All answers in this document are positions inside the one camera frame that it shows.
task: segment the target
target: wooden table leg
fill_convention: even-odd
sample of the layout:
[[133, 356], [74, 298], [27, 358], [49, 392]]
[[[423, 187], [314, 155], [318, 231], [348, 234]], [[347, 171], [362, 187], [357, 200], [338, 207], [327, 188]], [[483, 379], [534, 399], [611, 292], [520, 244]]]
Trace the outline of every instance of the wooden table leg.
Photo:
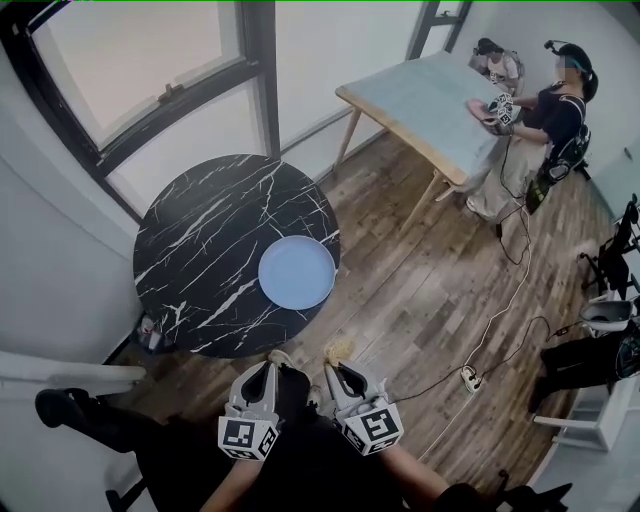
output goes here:
[[409, 218], [404, 222], [404, 224], [400, 228], [400, 233], [404, 233], [407, 229], [411, 227], [411, 225], [415, 222], [418, 215], [420, 215], [420, 212], [424, 208], [424, 205], [427, 204], [431, 199], [432, 192], [440, 182], [440, 179], [438, 177], [439, 174], [440, 173], [438, 173], [437, 171], [435, 170], [433, 171], [433, 179], [431, 180], [431, 183], [429, 183], [429, 186], [427, 187], [427, 190], [424, 191], [424, 194], [422, 194], [420, 201], [418, 201], [416, 206], [413, 208], [413, 211], [409, 215]]
[[337, 171], [338, 167], [342, 163], [344, 154], [347, 152], [347, 148], [349, 147], [351, 136], [353, 135], [353, 132], [356, 129], [356, 125], [358, 124], [358, 119], [360, 119], [360, 114], [362, 114], [362, 110], [357, 108], [353, 109], [353, 114], [351, 114], [351, 119], [349, 120], [349, 126], [347, 126], [347, 133], [344, 134], [344, 140], [342, 141], [342, 145], [340, 146], [340, 151], [338, 152], [338, 158], [336, 158], [336, 163], [333, 164], [333, 171]]

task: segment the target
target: white cable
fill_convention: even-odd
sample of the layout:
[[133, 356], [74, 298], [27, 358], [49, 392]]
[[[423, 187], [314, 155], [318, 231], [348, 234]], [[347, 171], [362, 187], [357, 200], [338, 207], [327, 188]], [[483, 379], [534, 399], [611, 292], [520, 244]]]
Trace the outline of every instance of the white cable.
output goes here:
[[527, 251], [529, 252], [529, 261], [527, 262], [527, 271], [525, 272], [524, 277], [522, 278], [522, 281], [520, 281], [520, 284], [518, 285], [518, 288], [516, 288], [515, 293], [511, 297], [511, 300], [509, 301], [509, 304], [507, 304], [507, 307], [504, 308], [499, 313], [496, 313], [495, 315], [493, 315], [489, 319], [489, 323], [487, 324], [487, 328], [484, 330], [484, 333], [482, 334], [482, 338], [480, 339], [480, 344], [476, 348], [473, 349], [473, 352], [471, 352], [471, 354], [469, 354], [469, 357], [467, 357], [467, 360], [464, 362], [464, 366], [469, 364], [469, 361], [471, 361], [471, 358], [473, 357], [473, 355], [480, 349], [480, 347], [484, 343], [484, 339], [487, 337], [487, 333], [489, 332], [489, 327], [491, 327], [491, 322], [493, 322], [493, 319], [499, 317], [502, 313], [505, 313], [506, 311], [509, 310], [509, 308], [511, 307], [511, 304], [513, 304], [513, 300], [516, 298], [516, 295], [518, 295], [518, 292], [520, 291], [520, 288], [522, 288], [522, 285], [527, 280], [527, 276], [529, 275], [529, 269], [531, 268], [531, 235], [529, 234], [529, 221], [531, 219], [531, 216], [529, 215], [527, 210], [525, 208], [523, 208], [522, 205], [519, 204], [515, 199], [513, 200], [513, 202], [516, 203], [518, 205], [518, 207], [521, 208], [522, 211], [524, 211], [525, 215], [527, 216]]
[[442, 436], [445, 434], [445, 432], [446, 432], [447, 430], [449, 430], [449, 427], [450, 427], [451, 425], [453, 425], [453, 422], [454, 422], [454, 421], [456, 421], [456, 418], [457, 418], [458, 416], [460, 416], [460, 413], [461, 413], [462, 411], [464, 411], [465, 407], [467, 407], [467, 405], [469, 405], [469, 402], [471, 402], [471, 400], [473, 400], [473, 397], [474, 397], [474, 396], [476, 396], [476, 395], [475, 395], [475, 394], [473, 394], [473, 395], [470, 395], [470, 396], [469, 396], [469, 398], [467, 399], [467, 401], [466, 401], [466, 402], [464, 403], [464, 405], [462, 406], [462, 409], [460, 409], [460, 410], [458, 411], [458, 414], [456, 414], [456, 415], [453, 417], [453, 419], [449, 422], [449, 424], [444, 428], [444, 430], [442, 431], [442, 433], [438, 436], [438, 439], [436, 439], [433, 443], [431, 443], [431, 446], [429, 446], [429, 448], [427, 448], [427, 451], [426, 451], [426, 452], [424, 452], [424, 453], [420, 456], [420, 458], [419, 458], [418, 460], [421, 460], [421, 459], [422, 459], [422, 457], [424, 457], [427, 453], [429, 453], [429, 452], [431, 451], [431, 448], [433, 448], [433, 447], [438, 443], [438, 441], [440, 441], [440, 439], [442, 439]]

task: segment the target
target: rectangular table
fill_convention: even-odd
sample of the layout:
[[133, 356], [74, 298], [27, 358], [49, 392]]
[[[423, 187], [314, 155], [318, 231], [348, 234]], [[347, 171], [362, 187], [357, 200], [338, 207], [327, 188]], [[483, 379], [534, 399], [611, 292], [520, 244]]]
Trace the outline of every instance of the rectangular table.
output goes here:
[[360, 114], [400, 137], [434, 166], [433, 180], [403, 224], [405, 231], [429, 200], [437, 174], [451, 188], [486, 170], [498, 137], [486, 131], [467, 110], [466, 101], [490, 103], [502, 91], [479, 73], [438, 52], [410, 60], [336, 89], [336, 95], [354, 107], [351, 121], [333, 167], [337, 170], [349, 146]]

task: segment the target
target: beige pants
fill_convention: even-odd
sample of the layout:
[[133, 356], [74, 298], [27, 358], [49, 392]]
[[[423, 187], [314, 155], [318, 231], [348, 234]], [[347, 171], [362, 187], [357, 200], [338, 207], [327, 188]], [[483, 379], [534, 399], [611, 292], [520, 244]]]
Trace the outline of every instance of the beige pants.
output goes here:
[[[538, 171], [547, 146], [513, 136], [504, 164], [503, 181], [514, 196], [522, 196], [529, 175]], [[497, 159], [484, 183], [467, 199], [469, 208], [487, 220], [498, 220], [502, 210], [513, 204], [513, 198], [500, 182], [504, 153]]]

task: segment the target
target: power strip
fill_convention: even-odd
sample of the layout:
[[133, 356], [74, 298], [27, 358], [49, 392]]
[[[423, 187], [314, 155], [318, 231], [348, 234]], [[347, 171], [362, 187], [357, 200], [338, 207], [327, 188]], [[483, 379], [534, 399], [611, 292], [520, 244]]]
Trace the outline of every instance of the power strip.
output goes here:
[[475, 369], [471, 366], [463, 366], [462, 370], [460, 370], [460, 377], [462, 378], [462, 381], [469, 393], [473, 395], [478, 392], [482, 381], [476, 374]]

